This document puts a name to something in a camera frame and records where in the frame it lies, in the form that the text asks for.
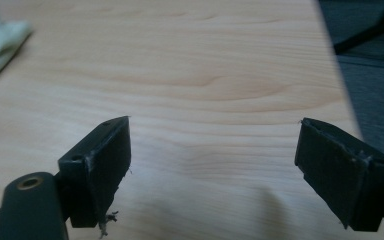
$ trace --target gray carpet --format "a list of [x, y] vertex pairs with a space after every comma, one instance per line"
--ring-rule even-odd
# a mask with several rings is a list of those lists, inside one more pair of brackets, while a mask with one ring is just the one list
[[[374, 25], [384, 0], [320, 0], [337, 43]], [[337, 56], [364, 141], [384, 152], [384, 35]]]

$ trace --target wood grain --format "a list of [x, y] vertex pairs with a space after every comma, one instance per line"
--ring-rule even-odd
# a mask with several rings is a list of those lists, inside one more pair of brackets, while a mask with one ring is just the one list
[[0, 13], [35, 30], [0, 74], [0, 200], [129, 115], [133, 174], [107, 239], [384, 238], [344, 230], [293, 164], [303, 117], [358, 135], [314, 2], [19, 0]]

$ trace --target wooden table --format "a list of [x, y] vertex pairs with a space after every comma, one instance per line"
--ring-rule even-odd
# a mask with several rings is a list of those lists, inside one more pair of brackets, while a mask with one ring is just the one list
[[384, 239], [384, 226], [344, 230], [293, 163], [303, 117], [358, 134], [316, 2], [20, 0], [0, 13], [34, 28], [0, 74], [0, 200], [129, 115], [133, 174], [106, 239]]

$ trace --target round hole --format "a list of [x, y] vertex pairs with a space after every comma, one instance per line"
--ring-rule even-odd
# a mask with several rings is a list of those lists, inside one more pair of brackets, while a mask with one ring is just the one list
[[83, 156], [78, 154], [78, 155], [74, 155], [73, 157], [71, 157], [71, 160], [73, 161], [79, 161], [79, 160], [82, 160], [83, 159]]
[[43, 182], [41, 177], [30, 177], [18, 183], [19, 190], [28, 190], [39, 186]]

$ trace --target metal ring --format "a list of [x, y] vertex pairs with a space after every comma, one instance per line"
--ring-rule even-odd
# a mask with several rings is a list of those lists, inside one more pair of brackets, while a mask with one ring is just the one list
[[42, 184], [43, 178], [38, 176], [29, 177], [17, 184], [18, 190], [29, 190]]

